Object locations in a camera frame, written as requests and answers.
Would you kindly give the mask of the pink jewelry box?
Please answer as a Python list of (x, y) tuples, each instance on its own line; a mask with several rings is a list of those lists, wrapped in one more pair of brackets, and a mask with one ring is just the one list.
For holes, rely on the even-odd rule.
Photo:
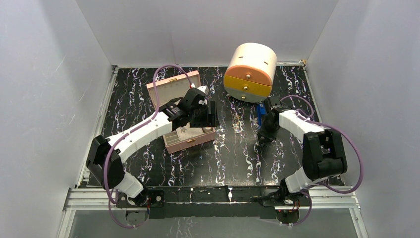
[(187, 115), (178, 108), (179, 101), (190, 88), (198, 88), (205, 94), (209, 89), (202, 86), (197, 70), (147, 84), (154, 108), (168, 116), (171, 131), (163, 136), (168, 153), (197, 146), (215, 140), (215, 127), (192, 128)]

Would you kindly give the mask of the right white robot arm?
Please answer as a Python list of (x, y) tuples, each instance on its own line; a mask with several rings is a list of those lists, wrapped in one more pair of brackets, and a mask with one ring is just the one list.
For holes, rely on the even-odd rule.
[(268, 97), (257, 107), (258, 142), (272, 142), (282, 128), (302, 144), (302, 165), (280, 182), (276, 192), (262, 195), (261, 200), (292, 205), (302, 191), (312, 185), (345, 173), (348, 169), (342, 135), (334, 129), (315, 124), (297, 110), (285, 105), (277, 97)]

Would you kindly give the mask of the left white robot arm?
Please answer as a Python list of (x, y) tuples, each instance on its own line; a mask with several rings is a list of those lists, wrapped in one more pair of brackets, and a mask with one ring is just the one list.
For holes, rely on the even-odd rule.
[(207, 86), (191, 86), (184, 97), (169, 100), (146, 120), (125, 132), (108, 138), (93, 138), (86, 167), (101, 184), (109, 202), (114, 189), (124, 193), (135, 206), (148, 200), (148, 189), (138, 178), (125, 171), (123, 163), (151, 141), (189, 125), (192, 128), (217, 127), (217, 107), (208, 99)]

